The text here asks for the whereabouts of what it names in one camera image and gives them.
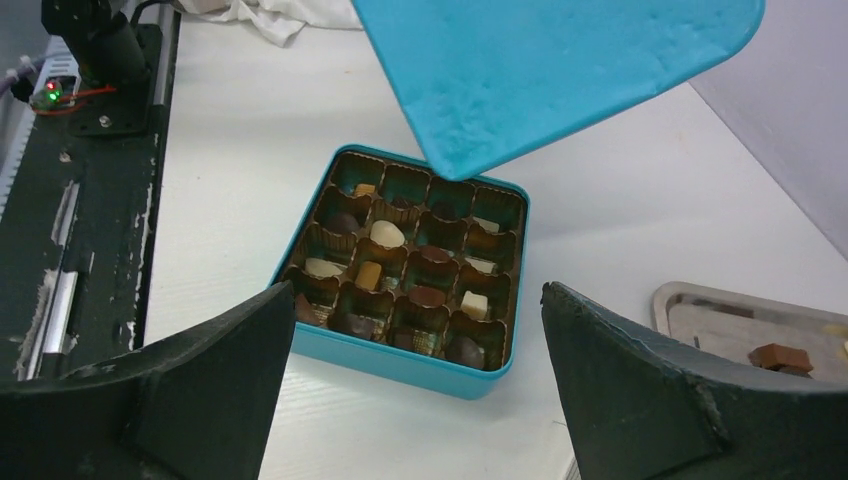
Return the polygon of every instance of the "white table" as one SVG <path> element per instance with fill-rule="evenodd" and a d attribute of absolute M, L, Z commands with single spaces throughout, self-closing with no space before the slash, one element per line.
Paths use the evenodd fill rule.
<path fill-rule="evenodd" d="M 362 32 L 185 21 L 146 342 L 261 291 L 347 143 L 420 156 Z M 688 85 L 490 175 L 533 201 L 512 371 L 468 402 L 292 355 L 262 478 L 562 479 L 546 281 L 645 325 L 671 280 L 848 313 L 848 262 Z"/>

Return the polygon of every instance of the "gray tray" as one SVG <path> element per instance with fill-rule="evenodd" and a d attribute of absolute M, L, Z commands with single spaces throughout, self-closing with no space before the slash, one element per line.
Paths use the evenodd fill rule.
<path fill-rule="evenodd" d="M 683 282 L 654 294 L 658 332 L 734 362 L 750 365 L 751 350 L 778 343 L 802 348 L 810 376 L 848 384 L 848 316 Z"/>

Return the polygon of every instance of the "box lid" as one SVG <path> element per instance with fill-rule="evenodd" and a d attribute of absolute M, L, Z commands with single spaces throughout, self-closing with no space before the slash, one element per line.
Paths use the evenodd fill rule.
<path fill-rule="evenodd" d="M 738 52 L 764 0 L 353 0 L 424 157 L 464 180 Z"/>

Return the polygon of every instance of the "teal tin box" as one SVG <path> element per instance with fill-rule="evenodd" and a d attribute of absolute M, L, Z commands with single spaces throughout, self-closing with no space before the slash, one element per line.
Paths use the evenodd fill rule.
<path fill-rule="evenodd" d="M 516 185 L 341 148 L 271 282 L 294 287 L 292 351 L 486 395 L 513 361 L 529 206 Z"/>

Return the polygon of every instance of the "white candy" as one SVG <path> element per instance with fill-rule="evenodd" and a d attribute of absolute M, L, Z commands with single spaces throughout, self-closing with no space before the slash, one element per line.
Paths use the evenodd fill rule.
<path fill-rule="evenodd" d="M 483 320 L 489 310 L 489 298 L 473 292 L 465 292 L 462 297 L 462 305 L 459 308 L 472 319 Z"/>
<path fill-rule="evenodd" d="M 495 271 L 495 264 L 492 262 L 487 262 L 485 260 L 480 260 L 477 258 L 465 257 L 465 261 L 471 264 L 472 267 L 483 273 L 492 273 Z"/>
<path fill-rule="evenodd" d="M 392 222 L 377 220 L 371 227 L 371 240 L 386 248 L 400 247 L 406 243 L 403 232 Z"/>
<path fill-rule="evenodd" d="M 498 225 L 495 222 L 492 222 L 492 221 L 489 221 L 489 220 L 486 220 L 486 219 L 483 219 L 483 218 L 480 218 L 480 217 L 471 217 L 471 218 L 473 218 L 475 222 L 479 223 L 480 226 L 483 227 L 483 230 L 486 230 L 487 232 L 498 233 L 498 232 L 501 231 L 501 226 Z"/>
<path fill-rule="evenodd" d="M 305 268 L 306 273 L 318 278 L 332 277 L 342 273 L 341 268 L 320 258 L 307 258 Z"/>

